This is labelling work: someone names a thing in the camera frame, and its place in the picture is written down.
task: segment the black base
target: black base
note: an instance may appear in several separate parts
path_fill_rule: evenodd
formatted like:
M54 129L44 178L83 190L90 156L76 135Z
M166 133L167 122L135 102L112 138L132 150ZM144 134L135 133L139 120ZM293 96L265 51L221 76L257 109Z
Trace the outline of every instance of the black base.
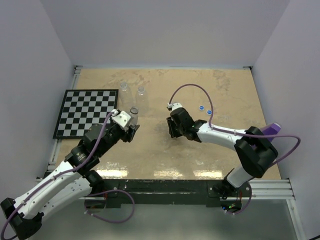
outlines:
M223 180L149 180L149 179L105 179L105 190L120 189L129 193L135 204L154 205L205 205L217 208L228 204L221 203L223 194L217 190ZM249 197L246 191L247 184L230 193L228 197L237 197L242 191L243 197ZM92 201L87 200L86 206L90 207ZM120 208L121 204L131 204L130 199L122 193L107 195L107 208Z

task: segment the chessboard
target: chessboard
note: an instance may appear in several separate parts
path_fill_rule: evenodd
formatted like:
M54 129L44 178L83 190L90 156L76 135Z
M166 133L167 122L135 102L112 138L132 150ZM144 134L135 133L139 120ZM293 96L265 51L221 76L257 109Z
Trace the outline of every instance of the chessboard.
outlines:
M80 139L93 124L103 124L117 108L118 93L118 89L66 90L53 138Z

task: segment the table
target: table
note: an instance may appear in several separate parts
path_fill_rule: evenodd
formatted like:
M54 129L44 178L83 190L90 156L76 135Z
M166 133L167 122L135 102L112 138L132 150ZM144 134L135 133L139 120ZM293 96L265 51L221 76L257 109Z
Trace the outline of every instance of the table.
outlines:
M249 69L82 69L76 89L118 89L125 81L133 97L139 86L149 96L149 112L139 116L140 128L131 143L118 142L95 170L103 178L126 179L222 179L240 164L235 151L211 143L171 138L166 118L167 103L181 85L195 83L207 90L214 105L213 124L248 129L266 125ZM194 120L209 120L209 101L201 89L187 86L174 97ZM59 164L79 140L64 139ZM280 179L277 166L264 179Z

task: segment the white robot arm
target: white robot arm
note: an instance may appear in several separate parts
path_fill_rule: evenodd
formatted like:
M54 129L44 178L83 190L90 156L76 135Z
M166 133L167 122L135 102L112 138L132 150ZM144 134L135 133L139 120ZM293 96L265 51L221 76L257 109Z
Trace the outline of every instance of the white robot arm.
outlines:
M20 240L31 237L40 229L42 222L53 213L80 197L89 195L93 190L101 192L103 179L91 169L119 140L131 142L139 128L137 123L137 108L133 107L130 113L114 109L110 127L102 129L101 124L92 125L78 146L71 150L50 175L16 199L6 198L2 201L1 208L17 237ZM92 157L81 166L93 151L101 132L100 142Z
M246 130L210 126L205 120L194 121L178 102L168 104L167 108L171 111L167 123L172 138L185 136L191 141L217 144L237 152L241 165L225 177L221 191L226 194L253 178L261 178L278 156L277 150L271 144L272 139L239 135L264 135L257 127L252 126ZM274 123L269 127L269 133L270 129L273 130L272 134L277 134L281 127Z

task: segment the white enclosure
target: white enclosure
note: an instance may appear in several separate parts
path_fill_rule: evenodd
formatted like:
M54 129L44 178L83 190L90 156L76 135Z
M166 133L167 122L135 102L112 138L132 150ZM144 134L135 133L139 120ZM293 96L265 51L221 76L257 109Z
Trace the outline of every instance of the white enclosure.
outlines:
M25 193L45 171L75 65L253 66L267 123L302 138L279 169L306 237L319 235L319 9L318 0L1 1L0 201ZM275 142L280 154L293 144ZM0 226L4 220L0 214Z

